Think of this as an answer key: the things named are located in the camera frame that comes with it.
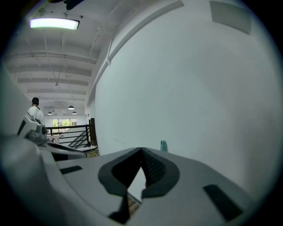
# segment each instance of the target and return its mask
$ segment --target white ceiling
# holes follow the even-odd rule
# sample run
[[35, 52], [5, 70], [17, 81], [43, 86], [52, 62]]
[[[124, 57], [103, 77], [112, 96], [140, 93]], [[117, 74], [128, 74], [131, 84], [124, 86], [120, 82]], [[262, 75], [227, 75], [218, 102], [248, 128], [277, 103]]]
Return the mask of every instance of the white ceiling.
[[[63, 2], [43, 1], [25, 17], [4, 56], [14, 82], [30, 99], [39, 97], [41, 107], [83, 107], [103, 45], [143, 1], [85, 0], [70, 11]], [[30, 28], [30, 19], [39, 17], [76, 19], [80, 24], [77, 30]]]

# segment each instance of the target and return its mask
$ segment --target ceiling light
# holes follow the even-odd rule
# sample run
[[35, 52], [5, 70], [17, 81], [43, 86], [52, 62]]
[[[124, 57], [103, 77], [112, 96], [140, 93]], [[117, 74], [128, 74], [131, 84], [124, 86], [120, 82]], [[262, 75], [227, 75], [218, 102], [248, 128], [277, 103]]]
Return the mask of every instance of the ceiling light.
[[59, 27], [76, 30], [79, 26], [78, 20], [63, 19], [63, 18], [36, 18], [31, 19], [31, 28], [36, 27]]

